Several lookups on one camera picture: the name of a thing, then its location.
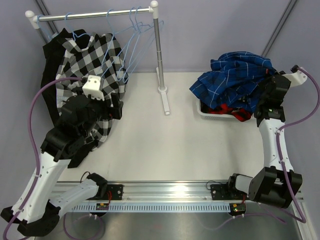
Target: wire hanger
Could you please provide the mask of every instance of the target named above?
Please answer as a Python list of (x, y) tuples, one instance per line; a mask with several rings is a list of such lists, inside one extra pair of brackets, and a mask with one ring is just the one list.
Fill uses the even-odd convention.
[[(163, 28), (163, 26), (164, 26), (164, 21), (163, 21), (163, 20), (160, 21), (159, 24), (162, 24), (161, 29), (160, 29), (160, 30), (162, 30), (162, 28)], [(145, 29), (144, 31), (141, 31), (141, 29), (139, 30), (139, 31), (141, 32), (141, 34), (143, 34), (143, 33), (147, 32), (147, 31), (149, 31), (150, 29), (153, 29), (153, 28), (154, 28), (154, 25), (153, 25), (153, 24), (152, 24), (152, 25), (150, 25), (150, 24), (142, 24), (141, 27), (149, 27), (149, 28)], [(150, 35), (150, 37), (148, 38), (148, 40), (146, 41), (146, 43), (148, 43), (148, 42), (150, 41), (150, 39), (152, 38), (152, 36), (153, 36), (153, 34)], [(129, 60), (129, 65), (128, 65), (127, 68), (126, 68), (126, 71), (125, 71), (125, 73), (123, 74), (123, 77), (122, 77), (119, 81), (122, 80), (124, 83), (126, 83), (126, 82), (129, 80), (129, 78), (127, 78), (127, 79), (125, 80), (125, 76), (128, 74), (128, 71), (129, 71), (130, 67), (136, 62), (137, 58), (142, 54), (142, 55), (140, 56), (140, 58), (137, 60), (137, 63), (135, 64), (135, 66), (133, 67), (133, 69), (132, 69), (132, 71), (129, 73), (129, 75), (131, 75), (131, 74), (134, 72), (134, 70), (136, 69), (136, 67), (137, 67), (138, 64), (140, 63), (140, 61), (143, 59), (143, 57), (144, 57), (145, 54), (147, 53), (148, 49), (151, 47), (151, 44), (154, 42), (154, 40), (155, 40), (155, 37), (152, 39), (152, 41), (149, 43), (149, 45), (148, 45), (147, 47), (143, 47), (143, 48), (137, 53), (137, 55), (135, 56), (135, 58), (133, 59), (133, 61), (132, 61), (132, 63), (131, 63), (131, 60), (132, 60), (132, 57), (133, 57), (133, 52), (135, 51), (135, 49), (133, 49), (132, 55), (131, 55), (130, 60)]]
[(72, 14), (72, 12), (68, 12), (66, 15), (65, 15), (65, 17), (64, 17), (64, 22), (65, 22), (65, 25), (67, 26), (67, 28), (70, 30), (70, 31), (72, 31), (72, 38), (73, 38), (73, 40), (74, 41), (76, 41), (76, 38), (80, 38), (80, 37), (82, 37), (82, 36), (84, 36), (84, 35), (88, 35), (88, 36), (90, 36), (91, 37), (91, 35), (89, 34), (89, 33), (82, 33), (81, 35), (77, 35), (77, 34), (75, 34), (75, 31), (74, 31), (74, 29), (72, 28), (72, 26), (68, 23), (68, 21), (67, 21), (67, 17), (68, 17), (68, 15), (69, 14)]
[[(123, 33), (123, 32), (125, 32), (125, 31), (127, 31), (128, 29), (133, 29), (133, 34), (132, 34), (131, 39), (138, 33), (138, 31), (136, 31), (136, 25), (134, 24), (134, 22), (132, 21), (132, 19), (131, 19), (132, 26), (130, 26), (130, 27), (126, 28), (126, 29), (123, 29), (123, 30), (121, 30), (121, 31), (115, 32), (114, 29), (112, 28), (112, 25), (111, 25), (110, 22), (109, 22), (109, 19), (108, 19), (109, 12), (110, 12), (110, 10), (109, 10), (108, 13), (106, 14), (106, 20), (107, 20), (107, 23), (108, 23), (108, 25), (110, 26), (110, 28), (111, 28), (111, 30), (112, 30), (112, 35), (113, 35), (113, 36), (112, 36), (112, 40), (114, 39), (114, 37), (115, 37), (116, 34)], [(127, 48), (127, 46), (129, 45), (129, 43), (130, 43), (130, 42), (128, 41), (128, 42), (126, 43), (126, 45), (121, 49), (121, 51), (119, 52), (119, 54), (118, 54), (116, 57), (119, 57), (120, 54), (123, 53), (124, 49)], [(105, 62), (105, 60), (106, 60), (106, 57), (107, 57), (107, 55), (108, 55), (109, 48), (110, 48), (110, 47), (108, 47), (107, 51), (106, 51), (105, 54), (104, 54), (104, 57), (103, 57), (103, 60), (102, 60), (102, 63), (101, 63), (101, 68), (103, 67), (103, 64), (104, 64), (104, 62)], [(112, 66), (112, 64), (117, 60), (116, 57), (115, 57), (114, 60), (111, 62), (111, 66)], [(109, 67), (101, 74), (101, 76), (105, 75), (106, 72), (111, 68), (111, 66), (109, 66)]]
[[(134, 14), (135, 24), (134, 24), (134, 22), (133, 22), (132, 19), (131, 19), (131, 12), (132, 12), (132, 10), (134, 9), (134, 7), (132, 7), (132, 8), (130, 9), (130, 12), (129, 12), (129, 19), (130, 19), (130, 21), (131, 21), (131, 23), (132, 23), (132, 27), (134, 28), (134, 31), (135, 31), (135, 32), (137, 31), (137, 32), (136, 32), (136, 34), (133, 34), (133, 35), (131, 36), (130, 40), (128, 41), (128, 44), (126, 45), (126, 50), (125, 50), (125, 54), (124, 54), (124, 58), (123, 58), (123, 59), (126, 59), (126, 57), (127, 57), (127, 53), (128, 53), (128, 49), (129, 49), (129, 46), (130, 46), (130, 44), (131, 44), (131, 41), (132, 41), (133, 38), (139, 33), (139, 34), (138, 34), (138, 37), (137, 37), (137, 39), (136, 39), (136, 41), (135, 41), (135, 45), (134, 45), (134, 48), (133, 48), (131, 57), (130, 57), (130, 60), (131, 60), (132, 56), (133, 56), (134, 53), (135, 53), (136, 46), (137, 46), (137, 43), (138, 43), (139, 38), (140, 38), (140, 35), (141, 35), (140, 27), (139, 27), (139, 24), (138, 24), (138, 21), (137, 21), (137, 18), (136, 18), (136, 15), (137, 15), (137, 12), (138, 12), (138, 9), (139, 9), (139, 8), (141, 8), (141, 6), (139, 6), (139, 7), (136, 9), (135, 14)], [(117, 79), (117, 81), (120, 81), (120, 80), (125, 76), (125, 75), (123, 74), (123, 75), (120, 77), (120, 79), (119, 79), (119, 74), (121, 73), (121, 70), (124, 69), (124, 68), (125, 68), (125, 61), (122, 61), (121, 67), (119, 68), (119, 70), (117, 71), (117, 74), (116, 74), (116, 79)]]
[(47, 28), (41, 26), (40, 22), (39, 22), (39, 18), (43, 17), (44, 15), (40, 14), (38, 16), (36, 16), (36, 24), (38, 24), (39, 28), (47, 35), (48, 39), (51, 41), (52, 40), (52, 35), (49, 33), (49, 31), (47, 30)]

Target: black and white checkered shirt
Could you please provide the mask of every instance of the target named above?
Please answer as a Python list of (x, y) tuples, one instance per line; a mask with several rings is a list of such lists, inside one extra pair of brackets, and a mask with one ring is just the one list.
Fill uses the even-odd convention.
[[(121, 99), (126, 91), (126, 84), (123, 81), (117, 81), (125, 74), (126, 69), (122, 68), (124, 65), (123, 52), (119, 55), (121, 47), (119, 42), (112, 34), (99, 36), (92, 34), (86, 48), (80, 49), (72, 38), (61, 38), (60, 43), (65, 48), (62, 64), (59, 66), (55, 79), (65, 77), (87, 77), (88, 75), (101, 76), (103, 80), (103, 89), (105, 101), (111, 103), (111, 93), (118, 93)], [(107, 57), (102, 64), (104, 55), (108, 50)], [(81, 81), (63, 81), (56, 84), (56, 105), (59, 114), (61, 114), (61, 107), (66, 100), (71, 96), (76, 96), (78, 87), (82, 87), (84, 82)], [(99, 121), (86, 143), (96, 141), (96, 146), (99, 147), (106, 141), (108, 134), (112, 127), (112, 119), (103, 119)]]

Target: black cable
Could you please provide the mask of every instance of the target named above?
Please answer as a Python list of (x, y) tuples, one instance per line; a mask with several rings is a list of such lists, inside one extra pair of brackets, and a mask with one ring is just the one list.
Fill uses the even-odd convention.
[(89, 171), (85, 171), (85, 172), (83, 173), (81, 179), (80, 179), (80, 183), (82, 183), (82, 179), (84, 178), (84, 176), (85, 176), (86, 174), (91, 175), (91, 173), (90, 173)]
[(211, 190), (210, 188), (208, 188), (208, 183), (210, 183), (210, 182), (216, 183), (216, 184), (221, 184), (221, 185), (224, 185), (224, 184), (225, 184), (225, 183), (222, 183), (222, 182), (219, 182), (219, 181), (209, 180), (209, 181), (207, 181), (206, 184), (205, 184), (205, 187), (206, 187), (206, 189), (208, 189), (208, 190)]

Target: plaid shirt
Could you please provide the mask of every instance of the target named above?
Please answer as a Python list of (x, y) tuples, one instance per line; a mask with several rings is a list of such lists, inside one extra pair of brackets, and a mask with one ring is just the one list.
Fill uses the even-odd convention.
[[(121, 78), (126, 71), (125, 68), (122, 68), (124, 64), (124, 54), (121, 53), (117, 56), (121, 51), (120, 44), (116, 38), (111, 40), (112, 34), (102, 36), (92, 34), (87, 47), (80, 49), (72, 38), (59, 39), (59, 43), (65, 48), (65, 53), (55, 79), (65, 77), (82, 78), (88, 75), (101, 76), (103, 72), (109, 68), (109, 70), (101, 76), (103, 80), (102, 92), (104, 99), (111, 105), (111, 93), (118, 93), (121, 99), (125, 94), (126, 84), (123, 81), (117, 81), (117, 74), (118, 77)], [(108, 54), (102, 65), (108, 47)], [(71, 96), (77, 95), (76, 91), (79, 90), (83, 84), (84, 82), (82, 81), (71, 82), (67, 80), (55, 85), (56, 105), (59, 114), (61, 114), (61, 107), (65, 104), (66, 100)], [(113, 120), (111, 118), (99, 121), (87, 137), (86, 143), (96, 141), (96, 146), (99, 147), (106, 141), (112, 127), (112, 122)]]
[(212, 109), (226, 104), (250, 113), (261, 96), (258, 83), (276, 72), (270, 59), (247, 51), (225, 53), (211, 60), (211, 69), (190, 87), (193, 94)]

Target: white rack end cap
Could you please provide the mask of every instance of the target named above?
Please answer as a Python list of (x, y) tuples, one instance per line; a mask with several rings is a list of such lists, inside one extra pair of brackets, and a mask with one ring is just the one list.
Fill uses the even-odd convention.
[(37, 16), (35, 16), (35, 13), (33, 11), (30, 11), (30, 10), (26, 11), (25, 16), (29, 19), (29, 21), (34, 29), (40, 28), (39, 25), (37, 24), (37, 22), (34, 21), (34, 19), (37, 19)]
[(150, 3), (150, 7), (152, 8), (153, 10), (153, 13), (152, 13), (152, 16), (153, 16), (153, 19), (158, 19), (159, 18), (159, 11), (158, 11), (158, 2), (156, 0), (153, 0), (151, 3)]

